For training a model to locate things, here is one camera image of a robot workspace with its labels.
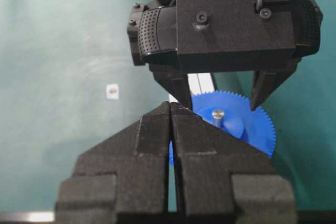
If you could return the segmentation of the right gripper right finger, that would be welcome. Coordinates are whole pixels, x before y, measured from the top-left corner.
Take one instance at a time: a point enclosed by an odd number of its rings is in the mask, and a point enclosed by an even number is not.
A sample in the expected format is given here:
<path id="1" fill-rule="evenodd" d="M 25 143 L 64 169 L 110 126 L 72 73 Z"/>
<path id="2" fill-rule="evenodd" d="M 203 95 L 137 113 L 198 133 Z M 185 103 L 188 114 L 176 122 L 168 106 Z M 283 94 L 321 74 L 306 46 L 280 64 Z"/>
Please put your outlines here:
<path id="1" fill-rule="evenodd" d="M 296 223 L 291 184 L 269 157 L 171 104 L 177 209 L 185 223 Z"/>

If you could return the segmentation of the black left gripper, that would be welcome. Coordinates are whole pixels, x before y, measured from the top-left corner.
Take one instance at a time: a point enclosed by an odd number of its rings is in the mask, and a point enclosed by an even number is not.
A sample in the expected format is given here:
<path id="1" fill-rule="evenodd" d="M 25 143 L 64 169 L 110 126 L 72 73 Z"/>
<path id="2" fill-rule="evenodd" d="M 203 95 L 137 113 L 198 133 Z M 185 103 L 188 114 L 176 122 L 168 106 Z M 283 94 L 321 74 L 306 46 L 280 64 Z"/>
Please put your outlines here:
<path id="1" fill-rule="evenodd" d="M 192 110 L 189 73 L 253 71 L 253 95 L 270 95 L 295 71 L 298 0 L 153 0 L 133 5 L 127 34 L 136 66 Z"/>

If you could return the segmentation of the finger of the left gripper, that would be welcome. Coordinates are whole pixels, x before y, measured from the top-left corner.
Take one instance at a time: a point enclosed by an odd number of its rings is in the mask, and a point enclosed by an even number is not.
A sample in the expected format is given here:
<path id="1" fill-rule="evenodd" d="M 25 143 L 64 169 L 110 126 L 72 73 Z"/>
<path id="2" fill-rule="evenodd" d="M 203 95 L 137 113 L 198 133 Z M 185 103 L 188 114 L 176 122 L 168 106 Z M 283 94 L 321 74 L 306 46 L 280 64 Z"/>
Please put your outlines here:
<path id="1" fill-rule="evenodd" d="M 268 72 L 266 70 L 258 70 L 253 75 L 253 86 L 250 96 L 250 109 L 256 110 L 261 106 L 273 91 L 276 72 Z"/>

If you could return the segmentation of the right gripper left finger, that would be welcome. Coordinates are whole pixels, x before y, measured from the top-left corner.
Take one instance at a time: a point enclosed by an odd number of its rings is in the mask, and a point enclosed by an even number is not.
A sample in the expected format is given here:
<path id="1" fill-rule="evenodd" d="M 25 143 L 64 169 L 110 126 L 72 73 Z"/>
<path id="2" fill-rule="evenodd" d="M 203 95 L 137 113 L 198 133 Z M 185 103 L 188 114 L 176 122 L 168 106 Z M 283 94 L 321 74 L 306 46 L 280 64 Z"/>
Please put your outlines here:
<path id="1" fill-rule="evenodd" d="M 167 223 L 170 104 L 82 153 L 55 204 L 56 223 Z"/>

